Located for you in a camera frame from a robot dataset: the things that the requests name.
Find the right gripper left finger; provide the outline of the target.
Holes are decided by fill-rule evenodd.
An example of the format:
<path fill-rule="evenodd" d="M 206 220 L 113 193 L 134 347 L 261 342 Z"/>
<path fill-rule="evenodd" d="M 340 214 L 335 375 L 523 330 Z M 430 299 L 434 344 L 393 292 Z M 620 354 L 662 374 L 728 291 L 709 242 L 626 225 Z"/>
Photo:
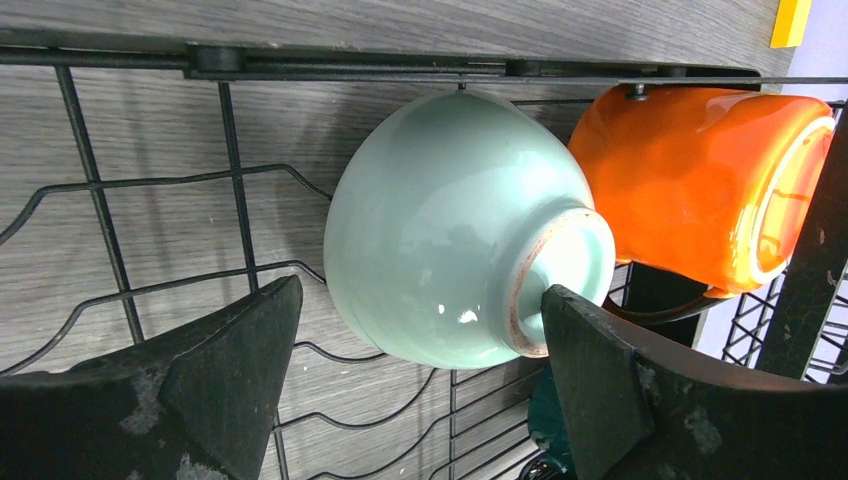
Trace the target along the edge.
<path fill-rule="evenodd" d="M 5 479 L 255 479 L 303 303 L 296 276 L 141 344 L 1 381 Z"/>

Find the light green bowl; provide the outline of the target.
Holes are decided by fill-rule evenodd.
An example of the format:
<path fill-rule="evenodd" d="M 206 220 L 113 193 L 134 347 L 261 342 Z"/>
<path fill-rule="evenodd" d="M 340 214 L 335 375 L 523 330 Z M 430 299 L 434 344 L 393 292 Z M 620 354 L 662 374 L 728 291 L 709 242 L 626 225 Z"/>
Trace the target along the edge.
<path fill-rule="evenodd" d="M 472 90 L 417 99 L 366 138 L 323 241 L 329 294 L 357 337 L 455 370 L 546 356 L 544 293 L 562 285 L 601 304 L 615 260 L 572 153 Z"/>

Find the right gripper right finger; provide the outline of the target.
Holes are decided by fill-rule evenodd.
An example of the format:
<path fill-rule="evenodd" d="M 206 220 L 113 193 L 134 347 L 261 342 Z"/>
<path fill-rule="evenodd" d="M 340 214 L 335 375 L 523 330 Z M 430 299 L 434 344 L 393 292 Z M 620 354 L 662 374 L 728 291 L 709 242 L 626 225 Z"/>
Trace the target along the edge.
<path fill-rule="evenodd" d="M 541 300 L 581 479 L 843 479 L 847 389 L 725 363 L 555 285 Z"/>

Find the black wire dish rack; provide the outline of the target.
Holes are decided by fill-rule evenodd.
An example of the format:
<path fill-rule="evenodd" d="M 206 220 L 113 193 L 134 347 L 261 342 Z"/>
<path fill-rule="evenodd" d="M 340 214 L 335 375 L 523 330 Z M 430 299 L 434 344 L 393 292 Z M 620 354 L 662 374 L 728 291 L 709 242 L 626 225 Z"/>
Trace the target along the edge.
<path fill-rule="evenodd" d="M 536 370 L 438 373 L 358 345 L 317 282 L 330 187 L 381 113 L 470 78 L 521 107 L 617 80 L 845 86 L 843 74 L 269 45 L 1 43 L 1 366 L 59 370 L 279 274 L 305 330 L 263 479 L 544 474 L 519 417 Z"/>

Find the dark green mug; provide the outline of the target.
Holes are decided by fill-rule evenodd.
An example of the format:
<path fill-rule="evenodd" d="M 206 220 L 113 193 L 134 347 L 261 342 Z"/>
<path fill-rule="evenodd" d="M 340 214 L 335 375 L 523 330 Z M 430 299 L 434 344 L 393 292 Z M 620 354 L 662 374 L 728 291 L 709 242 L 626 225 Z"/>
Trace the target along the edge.
<path fill-rule="evenodd" d="M 532 393 L 527 428 L 540 454 L 522 469 L 519 478 L 576 479 L 570 440 L 549 365 L 542 370 Z"/>

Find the orange mug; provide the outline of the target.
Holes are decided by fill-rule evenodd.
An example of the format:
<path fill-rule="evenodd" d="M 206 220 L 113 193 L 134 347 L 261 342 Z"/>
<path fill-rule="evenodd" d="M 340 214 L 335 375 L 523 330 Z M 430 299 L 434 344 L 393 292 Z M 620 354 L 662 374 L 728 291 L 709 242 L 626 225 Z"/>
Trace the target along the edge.
<path fill-rule="evenodd" d="M 688 304 L 614 313 L 671 323 L 773 281 L 790 262 L 835 134 L 816 98 L 716 87 L 615 87 L 568 143 L 620 264 L 705 286 Z"/>

